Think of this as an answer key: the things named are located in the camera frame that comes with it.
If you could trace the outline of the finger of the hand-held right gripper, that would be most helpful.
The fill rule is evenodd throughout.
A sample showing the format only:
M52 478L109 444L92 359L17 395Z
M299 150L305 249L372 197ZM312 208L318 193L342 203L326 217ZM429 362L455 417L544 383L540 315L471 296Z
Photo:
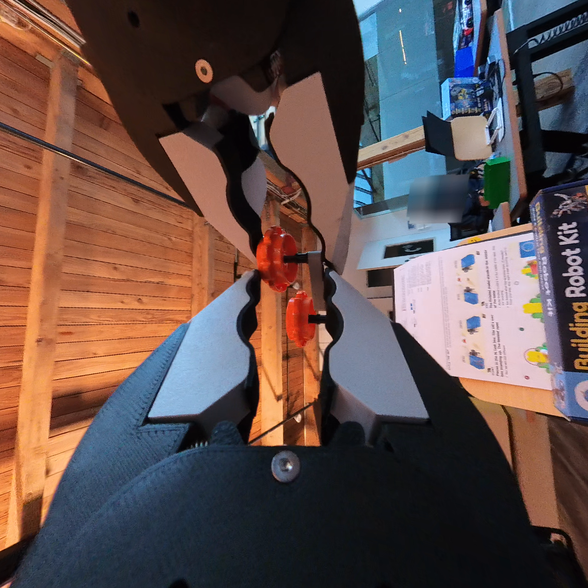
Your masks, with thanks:
M208 107L190 122L164 107L178 131L159 142L205 219L256 263L267 179L250 115L258 107Z
M310 199L324 255L343 273L349 251L354 183L347 180L321 74L287 87L270 125L270 143Z

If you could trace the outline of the white phone booth unit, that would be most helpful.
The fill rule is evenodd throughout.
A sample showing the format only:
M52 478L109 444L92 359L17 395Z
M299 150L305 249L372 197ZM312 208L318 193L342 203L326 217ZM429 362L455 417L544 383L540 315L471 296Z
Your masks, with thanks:
M367 217L353 212L348 259L343 278L388 318L394 309L393 285L369 286L368 272L383 270L393 278L393 269L423 254L418 242L432 241L432 251L456 245L448 224L409 225L407 210Z

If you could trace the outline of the green box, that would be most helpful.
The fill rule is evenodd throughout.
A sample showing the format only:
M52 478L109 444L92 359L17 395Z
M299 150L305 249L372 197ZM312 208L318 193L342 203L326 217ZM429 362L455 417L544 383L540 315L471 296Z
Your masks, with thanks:
M511 159L495 157L484 165L484 200L488 207L496 210L501 204L509 203L511 197Z

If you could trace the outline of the dark blue robot kit box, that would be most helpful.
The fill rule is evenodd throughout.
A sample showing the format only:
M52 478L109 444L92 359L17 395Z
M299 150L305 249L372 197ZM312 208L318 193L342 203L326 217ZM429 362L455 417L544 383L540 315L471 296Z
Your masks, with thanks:
M587 422L587 181L530 204L554 405Z

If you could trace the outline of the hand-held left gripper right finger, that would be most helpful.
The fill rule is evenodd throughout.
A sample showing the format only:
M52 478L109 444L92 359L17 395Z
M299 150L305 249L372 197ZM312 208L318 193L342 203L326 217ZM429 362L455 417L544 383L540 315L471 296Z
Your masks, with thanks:
M345 422L364 436L384 424L424 424L428 411L392 322L334 270L325 273L326 329L320 386L320 435Z

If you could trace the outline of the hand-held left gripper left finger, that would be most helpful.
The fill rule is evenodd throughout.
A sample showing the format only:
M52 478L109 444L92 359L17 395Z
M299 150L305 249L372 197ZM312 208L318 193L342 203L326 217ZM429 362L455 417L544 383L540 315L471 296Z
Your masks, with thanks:
M152 423L195 423L212 432L223 421L249 432L259 403L250 338L258 327L261 276L250 270L194 316L148 413Z

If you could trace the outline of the white instruction sheet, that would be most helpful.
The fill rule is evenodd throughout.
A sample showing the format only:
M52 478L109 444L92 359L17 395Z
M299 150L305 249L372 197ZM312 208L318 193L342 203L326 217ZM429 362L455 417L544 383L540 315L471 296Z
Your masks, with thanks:
M394 315L451 376L551 389L532 232L397 267Z

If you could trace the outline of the small blue toy box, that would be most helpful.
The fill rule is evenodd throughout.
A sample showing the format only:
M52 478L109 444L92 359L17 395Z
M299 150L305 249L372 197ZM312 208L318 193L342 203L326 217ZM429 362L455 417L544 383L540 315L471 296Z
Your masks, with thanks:
M494 108L491 84L478 77L453 77L440 85L442 119L451 121L462 116L481 115L489 118Z

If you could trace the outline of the beige chair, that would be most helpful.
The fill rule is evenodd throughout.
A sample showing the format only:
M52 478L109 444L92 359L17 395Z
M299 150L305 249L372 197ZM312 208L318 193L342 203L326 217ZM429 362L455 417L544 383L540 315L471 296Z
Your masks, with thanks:
M482 115L460 116L450 121L453 156L456 160L486 160L493 150L489 143L488 121Z

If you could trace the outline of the grey beam with orange gears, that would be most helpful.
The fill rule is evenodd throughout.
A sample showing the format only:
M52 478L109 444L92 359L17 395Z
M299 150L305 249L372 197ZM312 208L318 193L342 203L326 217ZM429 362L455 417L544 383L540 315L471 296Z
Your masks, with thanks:
M298 252L294 237L280 226L271 226L256 250L261 279L282 293L296 281L298 266L309 269L311 294L298 290L286 306L285 327L290 342L305 347L315 336L316 326L326 322L325 269L320 251Z

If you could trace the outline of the black metal table frame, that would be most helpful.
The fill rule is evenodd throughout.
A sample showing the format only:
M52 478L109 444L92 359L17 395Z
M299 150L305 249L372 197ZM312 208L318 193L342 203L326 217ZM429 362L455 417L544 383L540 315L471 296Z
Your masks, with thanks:
M520 145L526 179L543 176L546 152L583 155L587 134L543 130L536 105L534 62L587 40L587 1L575 1L506 35L511 70L515 72L522 128Z

